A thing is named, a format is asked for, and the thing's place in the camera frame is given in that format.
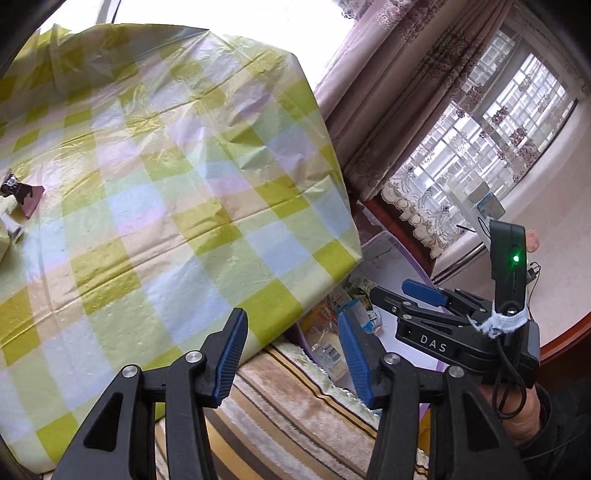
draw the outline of checkered tablecloth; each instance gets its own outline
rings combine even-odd
[[[296,58],[245,38],[33,37],[0,80],[0,167],[46,188],[0,263],[0,433],[37,472],[122,366],[169,364],[234,306],[251,356],[361,257]]]

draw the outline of blue gripper pad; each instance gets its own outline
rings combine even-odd
[[[355,322],[363,335],[369,335],[365,333],[359,325],[357,319],[353,317],[351,320]],[[346,314],[342,312],[338,318],[338,332],[340,345],[345,353],[345,360],[349,367],[351,379],[355,386],[355,393],[361,399],[368,408],[371,408],[374,404],[374,391],[372,389],[371,382],[371,368],[363,355],[362,348],[355,335],[354,327]]]
[[[447,299],[438,289],[427,287],[424,283],[406,279],[402,282],[402,291],[405,295],[421,300],[434,307],[444,307]]]
[[[238,318],[219,357],[215,387],[212,392],[212,397],[218,405],[230,394],[234,376],[238,369],[238,362],[240,361],[246,336],[248,335],[248,317],[246,316],[246,312],[242,309],[234,309],[228,321],[232,320],[232,316],[234,315],[238,316]]]

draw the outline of white string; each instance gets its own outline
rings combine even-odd
[[[483,324],[479,325],[472,320],[469,315],[467,315],[467,317],[476,330],[492,339],[497,338],[503,333],[512,333],[516,331],[518,328],[523,327],[528,320],[526,308],[519,313],[508,317],[495,311],[494,301],[492,303],[492,314]]]

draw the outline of striped fabric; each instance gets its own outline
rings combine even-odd
[[[243,365],[230,397],[206,410],[206,420],[221,480],[361,480],[378,427],[376,416],[288,343]],[[161,420],[158,480],[168,480],[165,429]],[[427,464],[418,450],[415,479],[426,478]]]

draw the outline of window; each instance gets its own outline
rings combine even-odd
[[[90,28],[102,4],[66,0],[41,30],[54,23],[74,33]],[[115,22],[186,25],[252,38],[294,53],[314,88],[355,21],[332,0],[121,0]]]
[[[504,24],[382,195],[406,218],[418,214],[413,224],[422,224],[441,253],[464,233],[458,224],[465,225],[443,191],[447,179],[466,184],[478,173],[502,199],[568,116],[574,101],[567,90],[534,47]]]

